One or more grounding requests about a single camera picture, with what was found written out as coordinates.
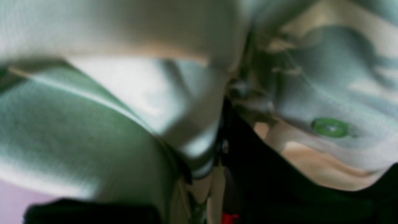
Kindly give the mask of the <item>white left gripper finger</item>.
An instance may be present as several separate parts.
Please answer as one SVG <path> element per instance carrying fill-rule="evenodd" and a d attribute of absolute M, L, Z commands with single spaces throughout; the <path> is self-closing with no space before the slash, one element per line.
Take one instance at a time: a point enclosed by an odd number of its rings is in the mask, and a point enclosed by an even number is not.
<path fill-rule="evenodd" d="M 264 143 L 227 98 L 222 122 L 222 162 L 243 198 L 243 224 L 397 223 L 397 165 L 364 190 L 322 187 Z"/>

